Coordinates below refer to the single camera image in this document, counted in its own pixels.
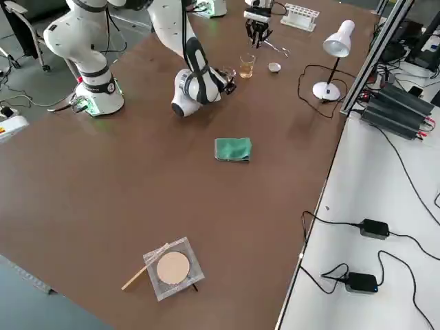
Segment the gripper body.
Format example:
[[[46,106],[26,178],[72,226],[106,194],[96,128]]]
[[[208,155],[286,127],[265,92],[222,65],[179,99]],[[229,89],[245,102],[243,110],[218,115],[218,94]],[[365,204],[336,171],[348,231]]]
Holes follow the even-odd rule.
[[[221,88],[220,88],[220,92],[222,93],[226,93],[226,94],[230,94],[231,93],[231,79],[230,79],[230,75],[227,71],[224,71],[222,69],[218,70],[218,74],[220,75],[221,79]]]
[[[268,28],[270,23],[270,17],[267,16],[247,16],[245,26],[247,28]]]

